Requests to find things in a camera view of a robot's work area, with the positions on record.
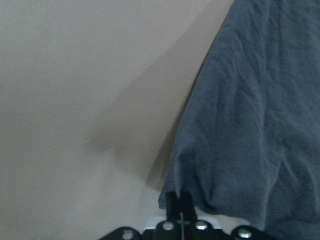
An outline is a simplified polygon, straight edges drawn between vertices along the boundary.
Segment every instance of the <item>dark blue cloth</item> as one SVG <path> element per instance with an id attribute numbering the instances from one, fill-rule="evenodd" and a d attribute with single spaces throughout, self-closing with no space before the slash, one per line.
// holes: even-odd
<path id="1" fill-rule="evenodd" d="M 320 2 L 236 0 L 178 128 L 166 191 L 283 240 L 320 238 Z"/>

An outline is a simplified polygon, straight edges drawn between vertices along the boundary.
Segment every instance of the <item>metal screw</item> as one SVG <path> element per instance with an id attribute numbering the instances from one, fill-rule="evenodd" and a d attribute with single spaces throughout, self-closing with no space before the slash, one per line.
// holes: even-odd
<path id="1" fill-rule="evenodd" d="M 134 237 L 134 232 L 130 229 L 124 230 L 122 234 L 122 239 L 123 240 L 130 240 Z"/>
<path id="2" fill-rule="evenodd" d="M 174 225 L 170 221 L 165 221 L 164 224 L 162 225 L 164 230 L 172 230 L 174 229 Z"/>
<path id="3" fill-rule="evenodd" d="M 208 225 L 204 221 L 197 221 L 195 223 L 195 227 L 199 230 L 205 230 L 208 227 Z"/>
<path id="4" fill-rule="evenodd" d="M 246 228 L 240 228 L 238 230 L 238 235 L 243 239 L 249 239 L 252 236 L 251 232 Z"/>

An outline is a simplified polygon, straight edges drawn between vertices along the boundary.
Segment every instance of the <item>gray surface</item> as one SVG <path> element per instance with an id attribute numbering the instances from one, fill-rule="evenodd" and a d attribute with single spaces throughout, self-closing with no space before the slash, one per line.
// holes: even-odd
<path id="1" fill-rule="evenodd" d="M 163 191 L 190 191 L 203 211 L 284 240 L 318 239 L 319 93 L 319 1 L 237 0 L 181 120 Z"/>
<path id="2" fill-rule="evenodd" d="M 166 136 L 231 3 L 0 0 L 0 240 L 165 214 Z"/>

